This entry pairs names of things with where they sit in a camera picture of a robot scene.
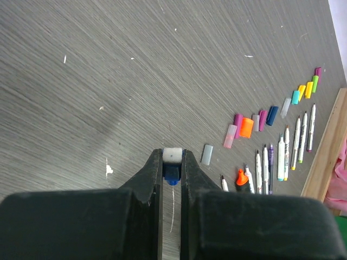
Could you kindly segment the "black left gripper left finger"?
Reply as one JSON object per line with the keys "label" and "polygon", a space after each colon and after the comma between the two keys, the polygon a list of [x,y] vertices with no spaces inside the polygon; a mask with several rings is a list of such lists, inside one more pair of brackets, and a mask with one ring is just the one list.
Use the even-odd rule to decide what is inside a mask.
{"label": "black left gripper left finger", "polygon": [[1,202],[1,259],[161,259],[160,149],[119,188],[21,192]]}

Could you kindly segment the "brown ended white marker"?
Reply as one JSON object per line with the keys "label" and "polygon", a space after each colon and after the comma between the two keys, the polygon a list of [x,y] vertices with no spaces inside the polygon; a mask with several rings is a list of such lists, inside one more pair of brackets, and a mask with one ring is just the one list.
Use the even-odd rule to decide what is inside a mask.
{"label": "brown ended white marker", "polygon": [[259,151],[256,152],[255,167],[256,167],[257,194],[262,194],[262,167],[261,167],[261,157],[260,157]]}

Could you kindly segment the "grey pen cap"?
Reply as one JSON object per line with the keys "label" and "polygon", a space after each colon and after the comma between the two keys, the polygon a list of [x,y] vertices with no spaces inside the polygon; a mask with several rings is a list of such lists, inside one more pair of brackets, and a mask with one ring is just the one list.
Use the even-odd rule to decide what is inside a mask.
{"label": "grey pen cap", "polygon": [[260,123],[260,115],[259,114],[253,114],[252,120],[253,120],[253,131],[258,132],[259,131],[259,123]]}
{"label": "grey pen cap", "polygon": [[212,153],[213,153],[213,148],[214,147],[212,145],[208,145],[208,144],[204,145],[203,153],[202,153],[202,156],[201,156],[201,163],[202,164],[207,165],[207,166],[210,165],[211,156],[212,156]]}

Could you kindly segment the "clear capped purple pen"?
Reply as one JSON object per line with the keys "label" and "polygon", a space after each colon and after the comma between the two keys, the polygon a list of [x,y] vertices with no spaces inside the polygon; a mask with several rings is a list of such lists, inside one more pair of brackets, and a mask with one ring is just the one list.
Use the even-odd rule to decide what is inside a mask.
{"label": "clear capped purple pen", "polygon": [[274,147],[273,144],[270,144],[268,149],[268,171],[269,171],[269,180],[268,180],[268,194],[273,194],[273,169],[274,169]]}

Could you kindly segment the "pink translucent pen cap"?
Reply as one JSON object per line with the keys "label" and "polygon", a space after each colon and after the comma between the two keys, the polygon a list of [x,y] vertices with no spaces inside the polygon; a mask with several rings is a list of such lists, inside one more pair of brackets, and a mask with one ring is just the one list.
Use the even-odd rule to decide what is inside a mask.
{"label": "pink translucent pen cap", "polygon": [[224,143],[223,143],[224,148],[230,149],[232,147],[236,131],[237,131],[236,125],[230,124],[228,126],[228,130],[227,130],[227,133],[226,133],[226,136],[224,139]]}

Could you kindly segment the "orange highlighter cap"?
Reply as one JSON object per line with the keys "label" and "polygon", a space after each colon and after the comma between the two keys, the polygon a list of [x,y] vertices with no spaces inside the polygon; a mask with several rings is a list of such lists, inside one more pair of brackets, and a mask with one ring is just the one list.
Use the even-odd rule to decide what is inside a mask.
{"label": "orange highlighter cap", "polygon": [[243,118],[241,122],[239,136],[243,138],[250,138],[252,135],[254,121],[250,118]]}

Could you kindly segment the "magenta pen cap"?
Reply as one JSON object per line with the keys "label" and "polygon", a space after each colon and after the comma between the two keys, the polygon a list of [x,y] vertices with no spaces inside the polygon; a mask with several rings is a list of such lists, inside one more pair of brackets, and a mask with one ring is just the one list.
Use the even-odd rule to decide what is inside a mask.
{"label": "magenta pen cap", "polygon": [[314,70],[314,75],[317,76],[317,83],[320,84],[320,79],[321,79],[321,74],[322,74],[322,68],[321,67],[317,67]]}
{"label": "magenta pen cap", "polygon": [[268,111],[267,110],[261,110],[259,111],[259,132],[262,132],[264,130],[264,126],[267,120]]}
{"label": "magenta pen cap", "polygon": [[234,117],[234,125],[236,126],[236,132],[234,135],[235,139],[238,139],[240,137],[240,129],[242,125],[243,115],[242,114],[236,114]]}

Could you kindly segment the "yellow capped white marker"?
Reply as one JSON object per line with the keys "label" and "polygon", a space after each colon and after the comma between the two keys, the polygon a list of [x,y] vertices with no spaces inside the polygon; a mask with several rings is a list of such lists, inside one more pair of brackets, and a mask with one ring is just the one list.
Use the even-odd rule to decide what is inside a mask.
{"label": "yellow capped white marker", "polygon": [[300,116],[298,116],[296,124],[295,124],[293,149],[292,149],[292,157],[291,157],[291,170],[293,171],[296,168],[296,162],[297,162],[297,156],[298,156],[300,128],[301,128],[301,120],[300,120]]}

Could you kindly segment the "green capped white marker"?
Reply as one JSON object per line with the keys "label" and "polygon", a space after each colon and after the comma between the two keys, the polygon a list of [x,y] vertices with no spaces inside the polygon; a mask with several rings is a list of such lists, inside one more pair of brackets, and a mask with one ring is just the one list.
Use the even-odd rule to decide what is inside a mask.
{"label": "green capped white marker", "polygon": [[304,113],[302,126],[301,126],[298,163],[303,162],[305,141],[306,141],[306,131],[307,131],[307,111],[305,111]]}

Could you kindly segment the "clear pen cap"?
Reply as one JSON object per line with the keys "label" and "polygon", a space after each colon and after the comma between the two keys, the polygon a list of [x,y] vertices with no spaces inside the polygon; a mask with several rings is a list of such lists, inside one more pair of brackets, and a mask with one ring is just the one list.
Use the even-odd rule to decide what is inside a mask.
{"label": "clear pen cap", "polygon": [[286,117],[290,104],[291,104],[291,98],[287,97],[284,101],[284,104],[282,106],[281,113],[280,113],[280,116],[282,119]]}

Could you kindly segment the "yellow pen cap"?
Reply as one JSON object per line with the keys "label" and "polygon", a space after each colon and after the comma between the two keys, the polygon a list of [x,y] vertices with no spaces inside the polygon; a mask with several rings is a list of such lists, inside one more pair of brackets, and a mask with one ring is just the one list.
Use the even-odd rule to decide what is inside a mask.
{"label": "yellow pen cap", "polygon": [[305,88],[305,99],[311,98],[312,88],[313,88],[313,81],[307,82],[306,88]]}
{"label": "yellow pen cap", "polygon": [[298,87],[298,92],[299,92],[299,96],[298,96],[298,101],[300,102],[304,93],[305,93],[305,90],[306,90],[306,86],[305,85],[300,85]]}

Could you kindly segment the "grey capped white marker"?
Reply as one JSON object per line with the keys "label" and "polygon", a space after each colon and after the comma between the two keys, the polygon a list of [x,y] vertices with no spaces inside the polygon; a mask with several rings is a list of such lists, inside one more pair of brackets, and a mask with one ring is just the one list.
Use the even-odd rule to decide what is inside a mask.
{"label": "grey capped white marker", "polygon": [[253,183],[253,176],[247,164],[245,164],[245,175],[248,177],[249,189],[252,194],[255,194],[255,188]]}

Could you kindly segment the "blue ended white marker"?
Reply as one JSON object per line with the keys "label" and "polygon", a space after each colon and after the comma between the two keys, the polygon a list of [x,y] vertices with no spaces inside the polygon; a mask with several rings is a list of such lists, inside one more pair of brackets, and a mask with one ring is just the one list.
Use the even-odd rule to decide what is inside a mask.
{"label": "blue ended white marker", "polygon": [[269,181],[269,170],[268,170],[268,149],[267,146],[264,145],[263,148],[263,193],[268,194],[268,181]]}

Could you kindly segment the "teal ended white marker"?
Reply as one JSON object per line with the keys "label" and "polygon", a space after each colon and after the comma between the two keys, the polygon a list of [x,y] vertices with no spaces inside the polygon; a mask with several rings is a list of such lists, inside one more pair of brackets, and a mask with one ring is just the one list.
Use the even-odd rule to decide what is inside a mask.
{"label": "teal ended white marker", "polygon": [[277,159],[277,179],[284,181],[285,176],[285,143],[284,136],[280,134],[278,142],[278,159]]}

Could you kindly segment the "yellow ended white marker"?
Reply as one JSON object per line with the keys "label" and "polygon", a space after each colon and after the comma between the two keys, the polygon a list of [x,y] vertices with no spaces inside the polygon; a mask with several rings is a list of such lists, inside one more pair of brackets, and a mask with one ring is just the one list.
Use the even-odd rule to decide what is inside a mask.
{"label": "yellow ended white marker", "polygon": [[284,143],[285,143],[285,164],[284,164],[284,181],[288,180],[288,171],[289,171],[289,143],[290,143],[290,130],[289,126],[286,126],[285,129],[285,138],[284,138]]}

